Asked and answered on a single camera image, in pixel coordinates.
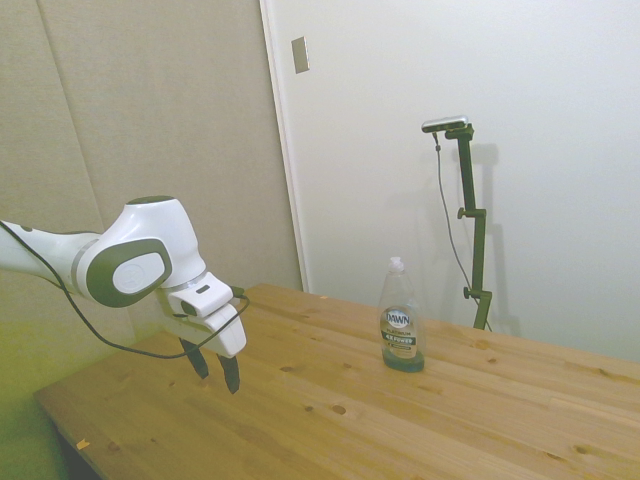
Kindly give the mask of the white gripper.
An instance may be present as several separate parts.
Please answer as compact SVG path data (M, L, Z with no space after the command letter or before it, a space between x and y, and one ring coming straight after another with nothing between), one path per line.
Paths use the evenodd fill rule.
M240 388L239 364L235 355L246 346L246 335L238 310L233 303L226 303L205 317L194 316L182 310L181 302L171 304L175 296L166 289L156 291L159 304L166 315L165 328L180 337L180 344L201 379L209 376L209 369L200 348L196 344L212 339L204 347L219 354L226 386L231 394Z

